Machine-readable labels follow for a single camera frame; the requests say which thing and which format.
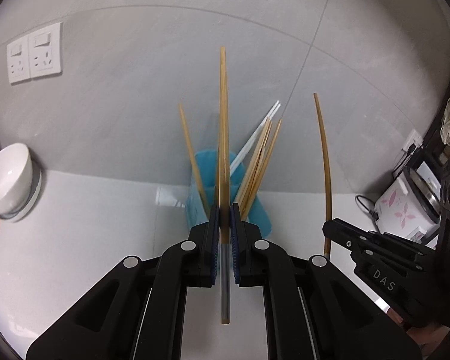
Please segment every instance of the white chopstick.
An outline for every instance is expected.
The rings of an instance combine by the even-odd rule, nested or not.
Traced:
[[[264,117],[260,125],[257,127],[257,129],[253,132],[253,134],[248,138],[248,141],[245,143],[245,145],[242,147],[242,150],[236,155],[235,159],[230,164],[230,177],[236,171],[236,169],[239,167],[240,163],[243,161],[245,156],[248,154],[250,149],[252,148],[253,144],[257,140],[258,135],[261,133],[263,126],[265,125],[265,122],[267,119],[272,120],[278,109],[280,108],[281,103],[277,100],[277,102],[274,104],[274,106],[268,111],[267,115]]]

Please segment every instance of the wooden chopstick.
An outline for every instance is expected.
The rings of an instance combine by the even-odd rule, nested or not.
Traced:
[[[218,132],[218,148],[217,148],[217,160],[216,160],[216,166],[215,166],[215,192],[214,192],[214,204],[218,205],[219,195],[219,183],[220,183],[220,177],[219,177],[219,171],[218,171],[218,162],[219,162],[219,155],[220,155],[220,132]]]
[[[259,169],[258,177],[255,181],[255,184],[252,186],[252,190],[250,192],[250,196],[248,197],[247,204],[245,206],[245,210],[243,212],[243,215],[241,215],[242,220],[245,220],[245,218],[248,216],[248,213],[250,212],[253,201],[255,200],[255,197],[257,196],[258,189],[262,182],[265,171],[267,170],[268,163],[270,162],[270,157],[272,156],[272,152],[274,150],[275,142],[278,137],[278,132],[280,131],[280,126],[282,126],[281,119],[278,121],[277,127],[274,132],[274,136],[271,139],[270,146],[267,150],[267,154],[265,155],[265,159],[263,161],[262,167]]]
[[[328,158],[327,137],[325,135],[325,126],[323,124],[322,110],[320,110],[320,101],[317,93],[313,93],[315,99],[315,108],[317,108],[318,126],[320,129],[320,140],[322,141],[323,154],[323,172],[325,175],[325,220],[332,220],[332,178],[330,176],[330,160]],[[329,260],[332,249],[332,240],[325,238],[323,245],[323,256]]]
[[[230,323],[230,151],[228,147],[228,87],[225,47],[220,47],[220,136],[218,203],[220,209],[221,322]]]
[[[250,180],[251,178],[253,178],[253,173],[257,167],[260,151],[263,149],[263,142],[265,140],[265,136],[267,135],[267,129],[270,123],[271,123],[270,119],[267,118],[267,120],[265,121],[265,125],[263,126],[262,132],[260,133],[260,137],[258,138],[255,150],[253,151],[250,163],[248,164],[247,170],[245,171],[245,175],[243,176],[242,183],[240,184],[240,187],[236,194],[235,201],[238,203],[240,213],[242,213],[243,210],[245,209],[245,207],[243,206],[244,197],[247,192],[248,185],[250,184]]]
[[[258,174],[260,172],[260,169],[262,169],[263,161],[265,160],[265,154],[266,154],[265,148],[267,147],[268,137],[270,135],[270,131],[272,130],[272,124],[273,123],[270,123],[268,125],[267,132],[265,134],[265,140],[263,141],[263,147],[262,147],[262,150],[260,151],[260,156],[259,156],[259,159],[258,159],[257,168],[255,169],[255,173],[253,175],[253,178],[251,179],[250,186],[247,189],[247,195],[246,195],[247,196],[247,200],[250,197],[250,193],[251,193],[253,185],[257,182]]]
[[[245,143],[245,145],[242,147],[242,149],[239,151],[239,153],[236,155],[235,159],[230,164],[230,177],[236,171],[239,164],[243,161],[245,156],[248,154],[248,152],[251,150],[253,144],[255,143],[255,140],[260,135],[260,132],[265,125],[265,122],[267,121],[267,118],[272,120],[274,115],[277,113],[278,109],[281,107],[280,102],[277,100],[276,103],[272,108],[270,108],[270,111],[268,111],[267,115],[263,118],[260,125],[255,129],[255,131],[250,135],[250,138],[248,138],[248,141]]]
[[[193,151],[192,142],[190,139],[190,133],[188,132],[187,119],[185,118],[185,112],[183,112],[182,104],[179,103],[178,110],[180,111],[180,119],[182,120],[183,135],[185,136],[185,142],[187,143],[188,157],[190,157],[190,163],[192,164],[193,176],[197,183],[198,193],[202,200],[203,209],[207,214],[207,218],[210,216],[210,207],[207,202],[207,195],[205,189],[203,189],[202,176],[200,176],[200,169],[195,159],[195,152]]]

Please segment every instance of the utensil holder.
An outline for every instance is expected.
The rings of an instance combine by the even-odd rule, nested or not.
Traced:
[[[230,163],[235,159],[235,157],[236,154],[230,152]],[[212,206],[215,198],[217,150],[199,151],[195,153],[195,159],[197,160],[197,164],[200,169],[200,175],[202,177],[205,194],[207,195],[208,204],[209,206]],[[236,171],[230,177],[230,203],[235,200],[236,193],[239,190],[240,183],[244,175],[245,166],[240,163]],[[190,183],[190,192],[188,193],[188,198],[185,202],[185,212],[187,216],[187,225],[189,228],[208,221],[193,175]],[[248,213],[248,221],[260,228],[260,233],[263,238],[269,236],[272,232],[272,224],[258,197],[255,198],[250,212]]]

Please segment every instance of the wall socket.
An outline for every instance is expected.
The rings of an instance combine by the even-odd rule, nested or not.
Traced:
[[[61,22],[28,34],[30,74],[47,76],[62,71],[60,63]]]
[[[408,135],[408,138],[406,139],[405,143],[403,144],[402,150],[407,152],[408,148],[413,143],[415,144],[415,146],[417,148],[420,147],[423,143],[422,136],[415,129],[411,130],[410,134]]]
[[[7,45],[7,71],[10,84],[62,71],[61,30],[62,22],[55,23]]]
[[[28,59],[27,36],[7,45],[7,71],[10,84],[30,78]]]

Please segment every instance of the pink flower pattern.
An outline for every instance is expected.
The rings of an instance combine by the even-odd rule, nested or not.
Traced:
[[[394,201],[395,201],[396,196],[397,196],[397,190],[394,190],[394,191],[391,193],[390,198],[388,199],[388,206],[389,206],[389,207],[391,207],[392,204],[394,204]],[[383,199],[383,200],[382,200],[382,203],[383,203],[383,204],[385,204],[386,202],[387,202],[386,199]]]
[[[394,215],[400,219],[400,224],[401,224],[402,228],[405,227],[407,219],[415,218],[415,215],[407,214],[407,211],[408,211],[408,204],[405,203],[405,205],[403,206],[402,212],[394,212]]]

